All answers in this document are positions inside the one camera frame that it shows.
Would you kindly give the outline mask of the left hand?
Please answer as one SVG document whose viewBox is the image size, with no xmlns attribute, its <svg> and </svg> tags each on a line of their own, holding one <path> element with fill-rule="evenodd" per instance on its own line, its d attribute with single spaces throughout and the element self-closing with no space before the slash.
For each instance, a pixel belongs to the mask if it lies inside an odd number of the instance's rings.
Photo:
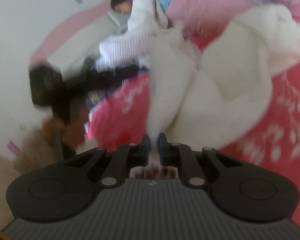
<svg viewBox="0 0 300 240">
<path fill-rule="evenodd" d="M 89 108 L 83 105 L 78 115 L 65 124 L 59 117 L 54 116 L 43 123 L 41 135 L 49 143 L 53 143 L 55 133 L 59 133 L 63 143 L 75 149 L 85 142 L 85 127 L 89 121 Z"/>
</svg>

